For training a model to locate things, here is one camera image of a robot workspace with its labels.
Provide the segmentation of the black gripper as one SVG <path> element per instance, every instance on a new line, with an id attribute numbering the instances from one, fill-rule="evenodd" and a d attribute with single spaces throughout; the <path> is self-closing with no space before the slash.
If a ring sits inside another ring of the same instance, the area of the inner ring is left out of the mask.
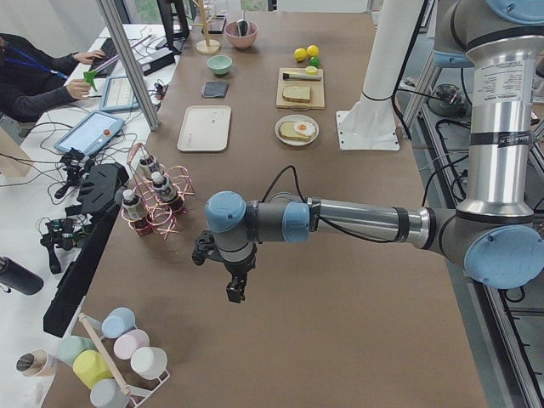
<path id="1" fill-rule="evenodd" d="M 227 284 L 225 290 L 230 302 L 237 303 L 245 301 L 245 288 L 248 279 L 248 273 L 256 266 L 256 255 L 250 253 L 245 259 L 238 262 L 224 260 L 224 267 L 230 272 L 231 280 Z"/>

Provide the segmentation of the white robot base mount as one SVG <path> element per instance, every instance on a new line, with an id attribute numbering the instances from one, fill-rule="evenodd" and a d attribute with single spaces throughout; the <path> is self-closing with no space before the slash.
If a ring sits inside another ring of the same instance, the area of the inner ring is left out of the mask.
<path id="1" fill-rule="evenodd" d="M 360 100 L 337 113 L 341 150 L 400 148 L 393 109 L 394 91 L 411 39 L 418 33 L 426 3 L 387 0 L 379 15 Z"/>

